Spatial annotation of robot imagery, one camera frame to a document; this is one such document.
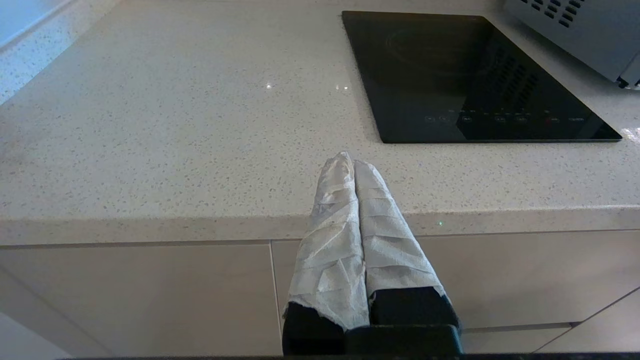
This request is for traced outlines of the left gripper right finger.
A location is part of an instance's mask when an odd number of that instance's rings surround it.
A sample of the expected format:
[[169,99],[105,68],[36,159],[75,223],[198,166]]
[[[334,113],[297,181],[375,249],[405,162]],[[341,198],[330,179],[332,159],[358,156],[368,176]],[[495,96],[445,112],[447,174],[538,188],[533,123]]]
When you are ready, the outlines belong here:
[[381,174],[364,161],[355,161],[354,170],[372,323],[459,330],[445,288]]

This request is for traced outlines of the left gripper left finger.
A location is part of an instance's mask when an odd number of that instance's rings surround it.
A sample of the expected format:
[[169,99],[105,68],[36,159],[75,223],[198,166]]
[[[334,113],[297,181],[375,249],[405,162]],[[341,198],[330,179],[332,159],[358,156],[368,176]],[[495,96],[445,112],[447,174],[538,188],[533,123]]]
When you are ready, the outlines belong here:
[[347,333],[370,325],[355,167],[347,152],[320,171],[283,319],[285,356],[343,354]]

